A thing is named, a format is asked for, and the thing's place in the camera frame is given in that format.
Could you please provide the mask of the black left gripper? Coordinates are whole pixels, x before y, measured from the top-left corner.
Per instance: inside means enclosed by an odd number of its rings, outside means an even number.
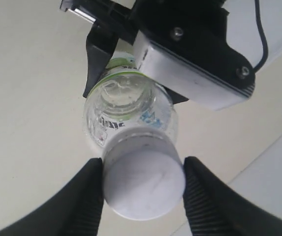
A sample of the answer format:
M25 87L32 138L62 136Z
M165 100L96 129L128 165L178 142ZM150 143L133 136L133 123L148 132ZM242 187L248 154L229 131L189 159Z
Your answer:
M83 97L100 80L119 38L133 44L137 33L164 49L229 48L223 0L136 0L127 8L113 0L63 0L60 10L94 21L86 38L88 73Z

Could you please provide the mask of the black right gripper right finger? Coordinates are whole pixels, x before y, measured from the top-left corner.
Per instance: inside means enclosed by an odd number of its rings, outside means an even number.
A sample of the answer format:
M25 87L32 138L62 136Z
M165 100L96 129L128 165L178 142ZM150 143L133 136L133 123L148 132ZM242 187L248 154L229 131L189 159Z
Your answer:
M194 236L282 236L282 219L249 202L198 158L185 158L184 208Z

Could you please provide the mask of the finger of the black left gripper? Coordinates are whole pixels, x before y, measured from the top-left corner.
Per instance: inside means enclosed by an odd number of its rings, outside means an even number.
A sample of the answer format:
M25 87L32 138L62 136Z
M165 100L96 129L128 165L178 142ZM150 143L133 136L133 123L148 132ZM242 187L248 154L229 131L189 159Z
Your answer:
M165 86L162 86L162 87L166 91L167 97L172 103L184 103L184 102L189 101L189 99L184 97L183 95L178 94L175 91L173 91L173 90L171 90L171 89L169 89Z

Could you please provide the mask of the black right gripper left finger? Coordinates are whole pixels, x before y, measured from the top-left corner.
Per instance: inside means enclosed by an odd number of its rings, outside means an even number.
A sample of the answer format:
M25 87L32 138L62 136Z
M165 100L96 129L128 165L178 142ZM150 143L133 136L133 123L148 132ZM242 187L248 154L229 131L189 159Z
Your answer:
M95 236L104 205L103 163L90 159L52 198L10 226L0 236Z

